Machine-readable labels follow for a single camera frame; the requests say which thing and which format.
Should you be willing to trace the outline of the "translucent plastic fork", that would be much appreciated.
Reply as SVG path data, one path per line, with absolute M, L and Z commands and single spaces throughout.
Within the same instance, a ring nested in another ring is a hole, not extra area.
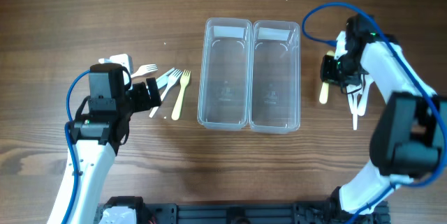
M 158 87 L 158 90 L 164 88 L 167 85 L 168 82 L 168 76 L 175 70 L 175 68 L 171 68 L 170 70 L 168 70 L 166 73 L 164 73 L 163 75 L 161 75 L 160 77 L 158 77 L 156 79 L 156 84 Z

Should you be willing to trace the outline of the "beige plastic fork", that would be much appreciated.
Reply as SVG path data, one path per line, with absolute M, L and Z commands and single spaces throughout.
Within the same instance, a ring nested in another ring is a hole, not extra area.
M 131 78 L 141 77 L 149 73 L 153 73 L 158 70 L 156 64 L 145 64 L 141 65 L 136 72 L 131 74 Z

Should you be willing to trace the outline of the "white plastic spoon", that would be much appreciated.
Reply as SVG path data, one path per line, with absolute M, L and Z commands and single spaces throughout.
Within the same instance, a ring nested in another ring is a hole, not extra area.
M 360 89 L 355 85 L 348 85 L 346 88 L 347 98 L 349 102 L 350 111 L 352 114 L 353 130 L 358 127 L 358 94 Z
M 367 107 L 367 99 L 369 96 L 369 88 L 374 83 L 374 80 L 371 75 L 365 75 L 365 85 L 363 88 L 362 96 L 360 98 L 360 102 L 358 103 L 358 116 L 364 116 L 366 107 Z

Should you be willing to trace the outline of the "white plastic fork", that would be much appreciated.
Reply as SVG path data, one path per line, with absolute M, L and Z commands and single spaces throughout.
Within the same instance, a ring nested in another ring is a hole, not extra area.
M 182 71 L 179 69 L 175 69 L 169 76 L 165 90 L 161 94 L 161 101 L 164 101 L 164 98 L 168 94 L 169 90 L 177 84 L 177 81 L 182 75 Z

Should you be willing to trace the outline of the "yellow plastic spoon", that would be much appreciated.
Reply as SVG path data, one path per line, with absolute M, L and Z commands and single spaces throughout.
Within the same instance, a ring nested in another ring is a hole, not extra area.
M 335 53 L 330 50 L 328 51 L 325 56 L 323 57 L 322 63 L 321 63 L 321 70 L 320 70 L 320 78 L 322 81 L 321 91 L 319 94 L 319 103 L 320 104 L 326 104 L 328 102 L 328 94 L 329 94 L 329 86 L 330 83 L 327 81 L 327 78 L 325 77 L 326 68 L 328 64 L 333 60 L 335 56 Z

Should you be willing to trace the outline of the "yellow plastic fork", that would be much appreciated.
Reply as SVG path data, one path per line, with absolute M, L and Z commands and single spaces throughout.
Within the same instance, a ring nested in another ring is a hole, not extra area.
M 173 108 L 172 114 L 171 114 L 171 119 L 176 121 L 179 119 L 180 114 L 181 114 L 181 110 L 182 110 L 182 103 L 184 100 L 184 92 L 186 90 L 186 87 L 189 85 L 189 81 L 191 78 L 191 71 L 190 70 L 185 70 L 180 78 L 180 91 L 179 91 L 179 95 L 177 97 L 175 106 Z

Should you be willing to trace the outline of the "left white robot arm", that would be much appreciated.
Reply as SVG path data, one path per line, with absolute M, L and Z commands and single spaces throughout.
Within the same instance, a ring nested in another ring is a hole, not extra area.
M 161 105 L 155 78 L 133 84 L 120 64 L 95 64 L 81 76 L 89 80 L 89 95 L 67 114 L 68 156 L 49 223 L 93 223 L 105 179 L 129 138 L 131 116 Z

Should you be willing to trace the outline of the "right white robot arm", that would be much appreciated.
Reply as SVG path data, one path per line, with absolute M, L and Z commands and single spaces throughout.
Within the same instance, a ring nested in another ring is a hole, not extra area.
M 410 67 L 395 37 L 381 35 L 373 17 L 357 14 L 321 64 L 321 80 L 364 110 L 371 84 L 386 102 L 369 144 L 369 161 L 331 198 L 342 214 L 366 215 L 402 186 L 424 186 L 446 164 L 446 99 Z

